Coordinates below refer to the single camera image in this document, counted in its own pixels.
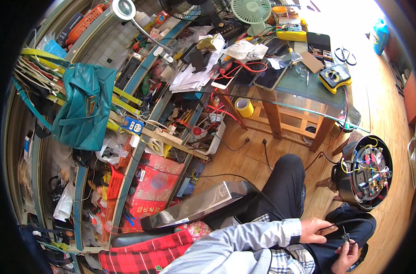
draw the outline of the green desk fan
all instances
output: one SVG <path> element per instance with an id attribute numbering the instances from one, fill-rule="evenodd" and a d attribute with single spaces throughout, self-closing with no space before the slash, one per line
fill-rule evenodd
<path id="1" fill-rule="evenodd" d="M 269 0 L 232 0 L 231 9 L 240 21 L 250 24 L 247 30 L 250 36 L 264 34 L 266 27 L 271 26 L 265 24 L 272 12 Z"/>

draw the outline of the magnifying lamp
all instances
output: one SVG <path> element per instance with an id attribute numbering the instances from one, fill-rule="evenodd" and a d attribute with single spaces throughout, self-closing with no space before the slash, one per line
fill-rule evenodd
<path id="1" fill-rule="evenodd" d="M 169 56 L 173 55 L 173 51 L 150 36 L 136 21 L 135 21 L 135 14 L 137 10 L 135 9 L 135 5 L 131 0 L 114 0 L 111 4 L 111 9 L 114 16 L 120 21 L 130 21 L 142 34 L 149 37 L 151 41 L 153 41 L 156 45 L 160 46 L 164 49 L 167 56 L 163 56 L 164 59 L 168 60 Z"/>

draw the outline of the sleeve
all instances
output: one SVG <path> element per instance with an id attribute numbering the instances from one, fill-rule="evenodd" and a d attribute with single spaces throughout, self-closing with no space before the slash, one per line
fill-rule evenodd
<path id="1" fill-rule="evenodd" d="M 200 273 L 216 268 L 235 251 L 260 250 L 274 245 L 286 247 L 290 239 L 301 235 L 299 219 L 238 224 L 216 230 L 195 242 L 161 273 Z"/>

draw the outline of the teal leather handbag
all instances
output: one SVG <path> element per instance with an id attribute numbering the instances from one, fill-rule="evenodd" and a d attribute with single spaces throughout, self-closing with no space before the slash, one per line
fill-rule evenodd
<path id="1" fill-rule="evenodd" d="M 80 150 L 101 150 L 116 74 L 115 69 L 101 66 L 68 66 L 63 74 L 67 100 L 52 128 L 56 140 Z"/>

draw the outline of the scissors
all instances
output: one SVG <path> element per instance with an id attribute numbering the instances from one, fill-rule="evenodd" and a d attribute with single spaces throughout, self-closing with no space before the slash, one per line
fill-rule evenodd
<path id="1" fill-rule="evenodd" d="M 340 61 L 342 61 L 344 63 L 346 62 L 350 66 L 355 66 L 357 64 L 357 59 L 354 56 L 354 54 L 349 52 L 349 50 L 347 50 L 344 47 L 336 48 L 336 50 L 334 51 L 334 55 L 337 57 L 337 59 L 339 59 Z"/>

